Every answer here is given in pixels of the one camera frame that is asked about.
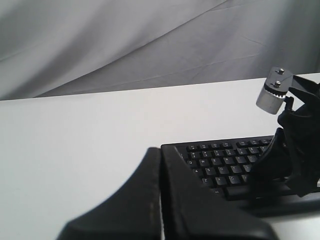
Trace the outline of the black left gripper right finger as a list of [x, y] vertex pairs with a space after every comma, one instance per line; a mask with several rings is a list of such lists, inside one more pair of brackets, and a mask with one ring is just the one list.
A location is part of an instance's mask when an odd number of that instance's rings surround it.
[[161, 210], [167, 240], [276, 240], [272, 227], [214, 194], [178, 150], [161, 147]]

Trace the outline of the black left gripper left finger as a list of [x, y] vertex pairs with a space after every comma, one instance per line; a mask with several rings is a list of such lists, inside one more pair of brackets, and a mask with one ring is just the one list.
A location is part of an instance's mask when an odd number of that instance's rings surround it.
[[161, 151], [149, 148], [130, 178], [107, 200], [69, 221], [59, 240], [160, 240]]

